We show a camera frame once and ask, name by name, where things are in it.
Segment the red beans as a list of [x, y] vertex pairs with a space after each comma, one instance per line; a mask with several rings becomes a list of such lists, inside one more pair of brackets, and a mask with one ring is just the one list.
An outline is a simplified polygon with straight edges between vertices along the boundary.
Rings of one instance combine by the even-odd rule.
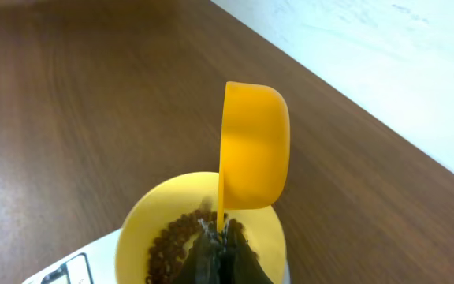
[[[203, 224], [217, 225], [218, 214], [211, 210], [211, 203], [205, 199], [199, 208], [182, 214], [180, 218], [170, 222], [163, 229], [158, 237], [153, 240], [153, 245], [149, 249], [149, 264], [146, 283], [152, 284], [170, 284], [173, 277], [181, 269], [195, 239], [203, 229]], [[225, 227], [229, 222], [239, 222], [236, 219], [230, 219], [227, 214], [223, 215], [225, 226], [218, 232], [220, 249], [218, 256], [220, 259], [220, 268], [218, 271], [221, 281], [221, 249], [222, 240], [225, 233]], [[240, 222], [244, 234], [244, 225]]]

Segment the orange measuring scoop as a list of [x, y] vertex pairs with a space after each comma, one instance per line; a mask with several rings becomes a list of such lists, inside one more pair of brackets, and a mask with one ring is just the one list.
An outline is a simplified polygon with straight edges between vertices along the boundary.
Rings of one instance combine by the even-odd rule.
[[261, 84], [225, 85], [217, 211], [274, 204], [288, 175], [290, 119], [283, 96]]

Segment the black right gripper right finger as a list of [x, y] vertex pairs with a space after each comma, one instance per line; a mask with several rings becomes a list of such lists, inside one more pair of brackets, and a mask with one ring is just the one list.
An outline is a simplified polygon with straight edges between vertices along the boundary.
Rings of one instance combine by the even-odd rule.
[[244, 237], [239, 222], [225, 227], [221, 249], [221, 284], [272, 284]]

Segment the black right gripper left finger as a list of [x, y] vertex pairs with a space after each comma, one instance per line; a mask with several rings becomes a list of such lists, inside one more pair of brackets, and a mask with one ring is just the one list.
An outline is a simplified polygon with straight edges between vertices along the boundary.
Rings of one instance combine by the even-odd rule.
[[172, 284], [220, 284], [220, 241], [213, 224], [203, 224], [181, 269], [173, 277]]

